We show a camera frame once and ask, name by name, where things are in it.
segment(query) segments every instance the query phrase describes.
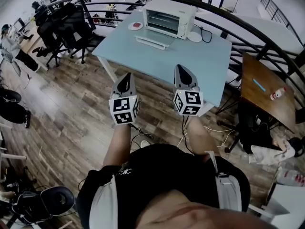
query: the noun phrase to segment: plastic bottle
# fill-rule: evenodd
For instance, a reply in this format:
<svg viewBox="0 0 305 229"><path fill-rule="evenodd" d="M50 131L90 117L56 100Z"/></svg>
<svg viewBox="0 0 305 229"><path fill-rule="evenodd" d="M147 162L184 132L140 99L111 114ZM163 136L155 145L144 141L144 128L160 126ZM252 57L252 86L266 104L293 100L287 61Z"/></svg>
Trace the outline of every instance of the plastic bottle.
<svg viewBox="0 0 305 229"><path fill-rule="evenodd" d="M276 181L282 185L305 187L305 177L296 170L280 168L276 176Z"/></svg>
<svg viewBox="0 0 305 229"><path fill-rule="evenodd" d="M271 98L271 100L275 100L275 99L283 96L285 92L286 92L286 87L282 87L282 88L276 90L274 93L272 93L270 95L270 98Z"/></svg>

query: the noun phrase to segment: toaster oven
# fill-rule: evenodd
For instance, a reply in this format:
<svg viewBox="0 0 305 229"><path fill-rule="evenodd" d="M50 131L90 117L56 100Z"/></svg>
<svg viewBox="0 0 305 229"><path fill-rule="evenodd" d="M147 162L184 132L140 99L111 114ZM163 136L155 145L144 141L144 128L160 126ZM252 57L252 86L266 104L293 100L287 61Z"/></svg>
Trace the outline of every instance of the toaster oven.
<svg viewBox="0 0 305 229"><path fill-rule="evenodd" d="M171 0L151 0L143 7L144 26L175 38L191 31L197 8Z"/></svg>

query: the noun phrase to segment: curved railing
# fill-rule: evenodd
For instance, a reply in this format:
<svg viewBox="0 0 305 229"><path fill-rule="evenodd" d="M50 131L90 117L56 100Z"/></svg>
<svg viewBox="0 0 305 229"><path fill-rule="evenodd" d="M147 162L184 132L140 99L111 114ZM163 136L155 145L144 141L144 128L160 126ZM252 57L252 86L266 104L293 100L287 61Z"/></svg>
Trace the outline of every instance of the curved railing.
<svg viewBox="0 0 305 229"><path fill-rule="evenodd" d="M303 45L299 35L296 33L294 27L289 22L284 13L280 10L280 8L272 0L261 0L261 3L265 6L265 10L271 17L271 20L284 24L285 27L290 30L292 34L298 39L301 45Z"/></svg>
<svg viewBox="0 0 305 229"><path fill-rule="evenodd" d="M54 10L54 6L61 4L61 3L65 3L65 2L70 2L73 0L58 0L55 2L52 2L51 4L48 5L49 8L51 8L51 10ZM260 59L264 59L264 60L268 60L270 61L287 79L289 79L292 84L296 87L296 89L300 92L300 94L305 97L305 93L302 91L302 89L300 88L300 86L290 77L290 74L293 72L296 72L296 74L300 77L300 79L302 80L302 82L305 83L305 77L304 75L301 73L300 69L298 68L298 66L295 64L295 62L287 55L287 53L285 51L283 51L274 41L272 41L269 37L267 37L265 34L263 34L261 31L259 31L257 28L255 28L254 26L252 26L251 24L243 21L242 19L232 15L231 13L225 12L224 10L221 10L215 6L209 5L207 3L203 3L201 1L198 0L173 0L176 2L181 2L181 3L185 3L188 5L192 5L192 6L196 6L198 8L204 9L206 11L212 12L214 14L217 14L231 22L233 22L234 24L240 26L241 28L247 30L248 32L250 32L251 34L255 35L258 39L260 39L261 41L263 41L265 43L265 45L263 47L259 47L257 45L253 45L250 42L248 42L247 40L241 38L240 36L230 32L228 29L223 28L217 24L214 24L210 21L204 20L202 18L196 17L195 19L198 21L201 21L203 23L206 23L208 25L211 25L217 29L220 29L221 31L235 37L236 39L240 40L242 43L244 43L246 46L252 48L253 52L256 53L256 58L258 60ZM79 6L83 6L84 7L84 11L87 15L87 19L92 27L92 29L95 29L96 25L99 26L108 26L108 25L103 25L103 24L94 24L93 20L90 16L89 12L105 12L105 10L88 10L87 6L90 4L105 4L106 2L97 2L97 3L85 3L83 0L79 0ZM107 3L113 3L113 4L135 4L135 3L128 3L128 2L107 2ZM128 11L110 11L110 12L115 12L115 13L125 13L125 14L130 14L131 12ZM241 49L236 48L235 46L232 47L233 50L235 50L237 53L242 53ZM289 74L287 74L276 62L276 60L270 58L271 55L270 53L268 53L268 51L274 51L277 53L277 55L282 58L285 64L287 64L288 66L288 72ZM241 62L236 60L235 58L231 57L231 60L234 61L236 64L234 65L239 65L241 66Z"/></svg>

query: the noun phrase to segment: wooden floor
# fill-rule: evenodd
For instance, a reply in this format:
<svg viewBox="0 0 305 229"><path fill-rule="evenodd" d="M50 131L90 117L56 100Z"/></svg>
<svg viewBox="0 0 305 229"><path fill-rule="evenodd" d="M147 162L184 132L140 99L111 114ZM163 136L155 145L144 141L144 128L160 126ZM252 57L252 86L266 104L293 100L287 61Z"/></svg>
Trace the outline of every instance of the wooden floor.
<svg viewBox="0 0 305 229"><path fill-rule="evenodd" d="M135 75L135 84L140 98L140 112L136 124L145 132L154 136L151 142L177 145L182 137L182 118L173 109L172 86L126 67L112 64L118 76L131 71ZM16 75L10 64L1 67L1 76L5 84L22 96L22 103L32 112L31 125L2 123L12 125L13 130L2 128L8 153L25 155L25 162L14 162L29 171L38 180L37 186L64 185L77 196L78 184L89 170L99 169L103 163L110 143L114 124L109 112L108 99L112 81L99 61L90 56L85 64L69 58L61 59L58 68L48 72L39 69L26 86L25 75L22 80ZM222 103L230 91L225 90ZM217 120L236 124L235 109L215 115L213 108L201 117L204 125L211 129L225 130L217 126ZM297 126L297 136L305 135L304 125ZM287 138L293 135L284 128L273 131ZM217 145L225 140L227 132L210 132ZM251 203L264 203L270 185L277 170L274 166L262 166L248 163L248 155L236 147L232 153L225 154L225 147L233 142L234 133L220 148L222 156L242 169L251 183ZM186 150L183 142L179 146ZM303 158L292 158L281 165L304 171ZM60 218L61 224L73 220L68 228L81 228L77 213Z"/></svg>

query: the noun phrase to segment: blue object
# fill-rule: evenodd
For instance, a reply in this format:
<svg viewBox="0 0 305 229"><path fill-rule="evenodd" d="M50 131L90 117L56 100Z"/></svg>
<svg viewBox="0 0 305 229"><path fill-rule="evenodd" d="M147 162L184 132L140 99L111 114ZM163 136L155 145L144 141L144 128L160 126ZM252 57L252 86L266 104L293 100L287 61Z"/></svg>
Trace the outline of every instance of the blue object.
<svg viewBox="0 0 305 229"><path fill-rule="evenodd" d="M143 13L135 11L124 19L92 54L171 84L175 66L181 64L197 77L204 100L219 106L230 62L231 42L215 34L210 43L176 38L168 48L160 50L136 41L135 35L143 35L146 29L129 30L128 25L133 22L143 23ZM196 26L193 31L200 34L200 28Z"/></svg>
<svg viewBox="0 0 305 229"><path fill-rule="evenodd" d="M259 84L259 82L253 78L253 81L256 83L256 85L258 85L264 92L266 91L266 89L263 88L262 85Z"/></svg>

